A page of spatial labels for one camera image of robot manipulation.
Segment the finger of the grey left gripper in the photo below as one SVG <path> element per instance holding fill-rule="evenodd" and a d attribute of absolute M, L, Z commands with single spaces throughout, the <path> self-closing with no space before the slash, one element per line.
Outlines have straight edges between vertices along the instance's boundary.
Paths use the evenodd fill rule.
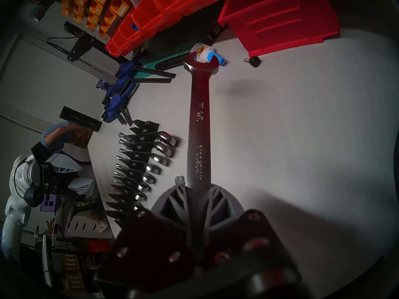
<path fill-rule="evenodd" d="M 92 199 L 95 195 L 95 179 L 77 177 L 67 186 L 67 196 L 73 199 Z"/>
<path fill-rule="evenodd" d="M 83 167 L 66 154 L 52 154 L 47 159 L 47 167 L 54 174 L 71 174 L 83 171 Z"/>

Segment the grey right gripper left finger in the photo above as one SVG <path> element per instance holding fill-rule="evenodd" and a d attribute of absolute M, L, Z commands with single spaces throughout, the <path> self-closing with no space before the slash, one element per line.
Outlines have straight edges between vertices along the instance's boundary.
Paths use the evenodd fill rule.
<path fill-rule="evenodd" d="M 185 185 L 175 185 L 159 201 L 151 211 L 137 209 L 123 222 L 94 275 L 99 289 L 165 289 L 194 277 Z"/>

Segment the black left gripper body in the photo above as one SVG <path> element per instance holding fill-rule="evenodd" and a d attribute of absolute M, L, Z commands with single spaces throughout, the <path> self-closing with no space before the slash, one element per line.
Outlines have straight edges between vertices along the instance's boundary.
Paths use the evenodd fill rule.
<path fill-rule="evenodd" d="M 31 148 L 33 157 L 40 169 L 40 188 L 44 194 L 55 194 L 60 196 L 67 196 L 67 186 L 74 178 L 78 177 L 78 173 L 71 174 L 54 174 L 49 171 L 47 167 L 47 159 L 52 154 L 64 154 L 63 151 L 53 152 L 42 144 L 36 144 Z"/>

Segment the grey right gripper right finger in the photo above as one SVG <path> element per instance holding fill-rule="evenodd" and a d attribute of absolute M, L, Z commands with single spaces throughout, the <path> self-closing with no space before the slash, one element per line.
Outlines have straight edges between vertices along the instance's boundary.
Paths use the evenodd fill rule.
<path fill-rule="evenodd" d="M 202 290 L 300 290 L 300 273 L 265 215 L 244 211 L 212 185 L 205 220 Z"/>

